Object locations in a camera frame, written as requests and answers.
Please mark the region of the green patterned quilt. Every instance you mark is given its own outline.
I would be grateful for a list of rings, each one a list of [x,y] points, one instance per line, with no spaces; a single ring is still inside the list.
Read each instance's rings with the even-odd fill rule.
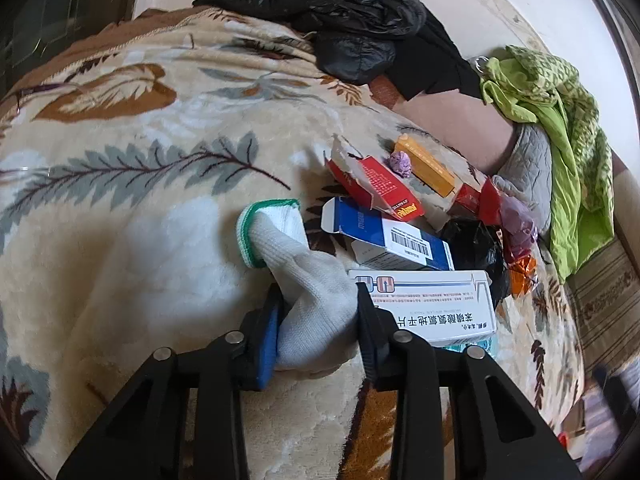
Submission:
[[[613,159],[599,107],[564,58],[509,46],[480,76],[487,104],[514,122],[540,125],[551,144],[550,252],[560,280],[614,237]]]

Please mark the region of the orange foil wrapper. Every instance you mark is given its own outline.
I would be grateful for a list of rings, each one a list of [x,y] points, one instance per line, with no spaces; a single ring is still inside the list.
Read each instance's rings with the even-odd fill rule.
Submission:
[[[513,297],[526,295],[538,285],[537,260],[532,254],[509,263],[508,270]]]

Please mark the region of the black plastic bag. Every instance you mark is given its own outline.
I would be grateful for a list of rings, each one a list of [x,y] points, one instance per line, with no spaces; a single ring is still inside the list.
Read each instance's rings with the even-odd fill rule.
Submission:
[[[456,270],[487,273],[494,308],[510,295],[510,275],[498,226],[486,226],[477,219],[452,218],[442,227],[439,237],[449,245]]]

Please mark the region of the blue white medicine box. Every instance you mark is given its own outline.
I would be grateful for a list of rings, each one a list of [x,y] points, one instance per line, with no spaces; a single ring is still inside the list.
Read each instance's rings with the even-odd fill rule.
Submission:
[[[454,270],[446,242],[346,198],[331,198],[322,207],[321,229],[346,237],[360,266],[390,271]]]

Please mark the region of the purple plastic wrapper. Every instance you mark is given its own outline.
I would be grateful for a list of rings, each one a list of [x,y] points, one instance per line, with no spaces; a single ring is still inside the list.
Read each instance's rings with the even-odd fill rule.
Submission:
[[[500,219],[506,239],[506,260],[514,262],[529,255],[538,237],[537,226],[529,208],[517,198],[503,195]]]

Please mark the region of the floral fleece blanket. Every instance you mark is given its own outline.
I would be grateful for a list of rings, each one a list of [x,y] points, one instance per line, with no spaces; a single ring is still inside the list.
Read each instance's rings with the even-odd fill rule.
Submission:
[[[297,200],[309,245],[343,189],[333,136],[385,158],[401,134],[457,185],[490,174],[357,87],[291,29],[216,8],[138,18],[36,68],[1,107],[3,478],[52,479],[157,348],[190,351],[262,302],[235,222]]]

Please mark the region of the black cloth garment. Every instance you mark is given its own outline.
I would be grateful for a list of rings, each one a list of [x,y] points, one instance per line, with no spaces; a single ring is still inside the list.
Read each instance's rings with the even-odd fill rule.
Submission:
[[[412,37],[395,44],[395,59],[385,76],[410,101],[421,93],[458,90],[480,99],[480,76],[462,58],[442,23],[425,10],[426,20]]]

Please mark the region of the torn red white box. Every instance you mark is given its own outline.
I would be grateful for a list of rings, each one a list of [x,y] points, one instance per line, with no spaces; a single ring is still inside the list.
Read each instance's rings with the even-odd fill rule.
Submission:
[[[397,221],[410,222],[424,215],[420,200],[396,174],[373,156],[364,156],[344,138],[334,134],[329,172],[359,205]]]

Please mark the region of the orange yellow box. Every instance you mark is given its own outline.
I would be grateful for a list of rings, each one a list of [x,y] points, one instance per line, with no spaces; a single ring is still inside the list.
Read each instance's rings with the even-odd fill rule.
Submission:
[[[454,175],[408,134],[398,136],[395,152],[407,154],[412,173],[439,196],[446,197],[454,190],[456,184]]]

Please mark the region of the red cigarette pack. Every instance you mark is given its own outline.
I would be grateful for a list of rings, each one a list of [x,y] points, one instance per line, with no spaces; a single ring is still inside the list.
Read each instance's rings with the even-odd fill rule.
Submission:
[[[450,214],[466,214],[484,222],[486,226],[500,226],[501,195],[490,179],[486,179],[477,191],[468,184],[462,185]]]

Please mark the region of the purple foil ball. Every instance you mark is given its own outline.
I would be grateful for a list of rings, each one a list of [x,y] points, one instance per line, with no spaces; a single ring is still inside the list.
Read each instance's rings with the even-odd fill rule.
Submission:
[[[403,151],[396,151],[390,154],[388,166],[394,174],[403,179],[408,179],[412,175],[412,163],[409,155]]]

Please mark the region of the black puffer jacket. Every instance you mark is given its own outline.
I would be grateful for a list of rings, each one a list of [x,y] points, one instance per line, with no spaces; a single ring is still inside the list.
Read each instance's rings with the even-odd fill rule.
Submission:
[[[396,44],[425,25],[420,0],[194,0],[309,36],[319,70],[348,84],[368,84],[393,65]]]

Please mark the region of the grey quilted pillow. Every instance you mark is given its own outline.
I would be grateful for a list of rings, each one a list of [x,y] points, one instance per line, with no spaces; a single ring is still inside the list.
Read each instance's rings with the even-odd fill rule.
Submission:
[[[516,124],[516,142],[503,166],[491,178],[499,191],[517,198],[532,212],[538,233],[551,228],[552,158],[547,133],[537,124]]]

